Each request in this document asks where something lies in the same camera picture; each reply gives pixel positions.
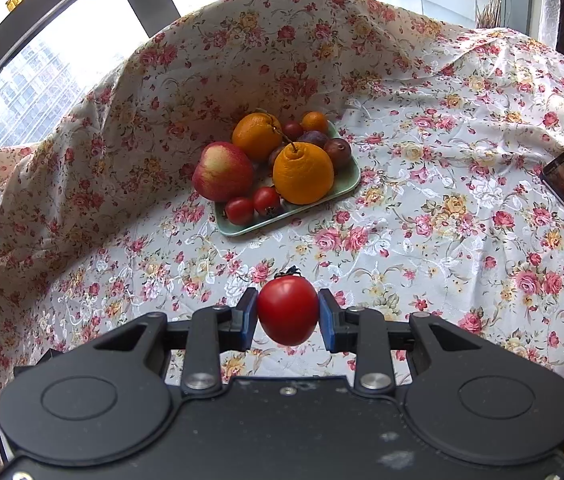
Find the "red tomato lone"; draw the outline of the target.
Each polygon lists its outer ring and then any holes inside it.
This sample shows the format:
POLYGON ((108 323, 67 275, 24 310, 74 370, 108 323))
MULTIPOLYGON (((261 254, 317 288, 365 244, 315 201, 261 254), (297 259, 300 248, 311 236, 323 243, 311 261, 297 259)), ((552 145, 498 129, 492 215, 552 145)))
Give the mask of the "red tomato lone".
POLYGON ((297 266, 276 274, 257 298, 258 320, 265 333, 283 346, 298 346, 319 321, 319 298, 297 266))

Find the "plate cherry tomato left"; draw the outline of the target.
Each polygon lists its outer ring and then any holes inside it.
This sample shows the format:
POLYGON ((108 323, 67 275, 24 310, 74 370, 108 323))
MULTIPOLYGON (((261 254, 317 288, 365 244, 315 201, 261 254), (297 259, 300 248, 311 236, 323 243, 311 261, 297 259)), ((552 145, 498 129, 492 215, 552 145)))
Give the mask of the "plate cherry tomato left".
POLYGON ((224 206, 224 217, 234 226, 249 226, 255 216, 254 202, 249 197, 237 197, 224 206))

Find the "plate cherry tomato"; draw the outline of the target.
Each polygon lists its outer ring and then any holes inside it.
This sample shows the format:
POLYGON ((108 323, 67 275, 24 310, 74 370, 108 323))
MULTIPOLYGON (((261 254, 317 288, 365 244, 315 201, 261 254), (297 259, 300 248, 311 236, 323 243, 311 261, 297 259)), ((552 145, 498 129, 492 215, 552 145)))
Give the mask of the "plate cherry tomato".
POLYGON ((234 226, 249 226, 255 216, 254 202, 249 197, 237 197, 224 206, 224 217, 234 226))
POLYGON ((281 198, 272 186, 263 186, 254 192, 253 203, 255 211, 262 218, 275 217, 281 210, 281 198))

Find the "plate cherry tomato right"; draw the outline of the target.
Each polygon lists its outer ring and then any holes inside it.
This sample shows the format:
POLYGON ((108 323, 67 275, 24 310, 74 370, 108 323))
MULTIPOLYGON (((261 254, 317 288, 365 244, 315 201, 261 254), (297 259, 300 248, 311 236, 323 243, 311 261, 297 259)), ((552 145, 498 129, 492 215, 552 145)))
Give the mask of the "plate cherry tomato right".
POLYGON ((272 186, 263 186, 254 192, 253 203, 255 211, 262 218, 275 217, 281 210, 281 198, 272 186))

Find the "green rectangular plate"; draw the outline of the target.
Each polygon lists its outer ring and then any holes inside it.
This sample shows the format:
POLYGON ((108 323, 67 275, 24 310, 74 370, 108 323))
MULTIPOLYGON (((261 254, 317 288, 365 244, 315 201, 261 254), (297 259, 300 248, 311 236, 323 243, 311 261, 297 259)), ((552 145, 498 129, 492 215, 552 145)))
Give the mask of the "green rectangular plate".
POLYGON ((308 185, 309 191, 306 192, 306 196, 315 197, 318 191, 322 191, 325 185, 318 182, 313 184, 308 177, 289 177, 288 184, 284 184, 281 190, 278 190, 275 186, 275 172, 272 174, 271 179, 263 180, 263 183, 268 183, 270 188, 274 188, 274 191, 280 195, 280 205, 275 211, 269 214, 259 214, 257 210, 254 210, 254 217, 245 224, 245 226, 238 226, 230 221, 229 217, 225 214, 224 205, 220 203, 215 203, 216 217, 217 217, 217 227, 219 231, 225 236, 241 236, 250 232, 257 231, 257 229, 263 229, 271 224, 286 220, 291 218, 294 214, 301 214, 313 207, 325 204, 331 200, 338 200, 352 191, 361 182, 361 170, 352 155, 350 145, 344 140, 344 138, 336 132, 332 122, 329 123, 329 133, 326 135, 329 140, 325 142, 325 148, 322 148, 322 152, 331 154, 335 148, 342 148, 347 156, 332 155, 332 166, 333 171, 326 171, 326 177, 323 179, 325 183, 331 183, 329 191, 325 192, 317 200, 311 203, 305 202, 293 202, 293 198, 298 198, 301 189, 299 185, 308 185))

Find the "red apple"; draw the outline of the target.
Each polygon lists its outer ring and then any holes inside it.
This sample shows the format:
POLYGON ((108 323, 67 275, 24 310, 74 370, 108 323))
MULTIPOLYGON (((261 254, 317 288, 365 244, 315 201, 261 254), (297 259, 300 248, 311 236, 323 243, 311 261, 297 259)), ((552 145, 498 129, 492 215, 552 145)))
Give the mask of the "red apple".
POLYGON ((207 200, 226 203, 246 195, 254 183, 253 163, 230 142, 213 142, 201 152, 193 173, 194 190, 207 200))

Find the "floral tablecloth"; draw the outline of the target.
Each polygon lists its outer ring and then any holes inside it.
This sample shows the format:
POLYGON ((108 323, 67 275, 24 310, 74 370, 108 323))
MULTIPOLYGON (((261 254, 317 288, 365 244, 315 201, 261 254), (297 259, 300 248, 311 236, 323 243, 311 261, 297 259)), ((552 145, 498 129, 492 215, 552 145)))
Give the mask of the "floral tablecloth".
POLYGON ((0 393, 149 312, 234 304, 295 266, 344 307, 427 311, 564 377, 564 56, 376 0, 221 0, 0 148, 0 393), (252 110, 317 110, 359 188, 228 238, 193 189, 252 110))

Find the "bumpy orange with stem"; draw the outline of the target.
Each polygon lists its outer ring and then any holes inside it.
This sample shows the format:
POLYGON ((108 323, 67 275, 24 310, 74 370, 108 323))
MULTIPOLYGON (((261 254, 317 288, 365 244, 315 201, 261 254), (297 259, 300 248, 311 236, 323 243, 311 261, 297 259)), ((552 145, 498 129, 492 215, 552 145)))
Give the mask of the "bumpy orange with stem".
POLYGON ((283 200, 310 205, 321 200, 334 184, 334 167, 323 148, 290 143, 276 156, 272 182, 283 200))

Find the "plate brown plum right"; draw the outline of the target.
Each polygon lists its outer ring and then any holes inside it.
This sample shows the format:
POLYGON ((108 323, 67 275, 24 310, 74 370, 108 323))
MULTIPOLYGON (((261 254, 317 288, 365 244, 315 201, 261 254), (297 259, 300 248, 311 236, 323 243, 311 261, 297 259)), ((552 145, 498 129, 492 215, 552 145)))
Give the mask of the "plate brown plum right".
POLYGON ((335 170, 346 167, 351 159, 351 147, 343 138, 333 138, 326 141, 323 150, 329 155, 335 170))

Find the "round orange on plate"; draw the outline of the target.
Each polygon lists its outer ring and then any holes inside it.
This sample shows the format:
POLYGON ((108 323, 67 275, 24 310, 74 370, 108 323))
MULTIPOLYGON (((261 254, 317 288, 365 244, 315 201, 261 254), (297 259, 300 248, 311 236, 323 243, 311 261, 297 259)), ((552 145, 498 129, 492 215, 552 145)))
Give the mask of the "round orange on plate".
POLYGON ((232 133, 232 143, 252 161, 261 164, 282 143, 282 126, 268 113, 251 113, 242 118, 232 133))

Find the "plate dark plum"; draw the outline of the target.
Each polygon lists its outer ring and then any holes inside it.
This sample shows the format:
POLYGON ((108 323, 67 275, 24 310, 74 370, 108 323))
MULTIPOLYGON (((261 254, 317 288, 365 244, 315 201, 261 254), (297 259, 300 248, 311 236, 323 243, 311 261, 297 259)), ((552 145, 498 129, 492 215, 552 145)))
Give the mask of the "plate dark plum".
POLYGON ((298 142, 310 143, 324 148, 324 145, 329 142, 329 137, 318 130, 306 131, 299 139, 298 142))

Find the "black white cardboard box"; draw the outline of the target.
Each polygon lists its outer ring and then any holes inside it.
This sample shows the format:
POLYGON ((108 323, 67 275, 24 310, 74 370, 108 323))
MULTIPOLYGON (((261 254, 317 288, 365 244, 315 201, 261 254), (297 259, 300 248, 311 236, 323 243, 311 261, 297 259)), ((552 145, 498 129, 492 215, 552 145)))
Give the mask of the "black white cardboard box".
MULTIPOLYGON (((12 379, 15 379, 16 377, 18 377, 21 374, 24 374, 27 370, 30 370, 30 368, 32 367, 36 367, 39 366, 45 362, 48 362, 50 360, 53 360, 54 358, 57 358, 58 356, 62 356, 62 352, 56 349, 48 349, 44 352, 43 356, 40 357, 40 359, 38 359, 38 361, 36 361, 34 364, 32 365, 16 365, 14 367, 14 369, 12 370, 12 379)), ((12 460, 12 458, 15 456, 15 452, 12 450, 12 447, 10 446, 9 440, 7 439, 7 437, 4 434, 4 431, 2 430, 1 424, 0 424, 0 459, 1 459, 1 463, 3 466, 5 466, 8 462, 10 462, 12 460)))

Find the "small mandarin on plate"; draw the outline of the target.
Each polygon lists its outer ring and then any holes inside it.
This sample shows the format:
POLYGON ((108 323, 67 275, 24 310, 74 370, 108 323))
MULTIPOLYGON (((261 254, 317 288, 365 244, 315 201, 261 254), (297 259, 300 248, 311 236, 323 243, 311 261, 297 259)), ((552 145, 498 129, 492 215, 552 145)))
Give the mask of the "small mandarin on plate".
POLYGON ((324 134, 329 133, 329 121, 321 112, 308 112, 301 118, 300 125, 305 131, 319 131, 324 134))

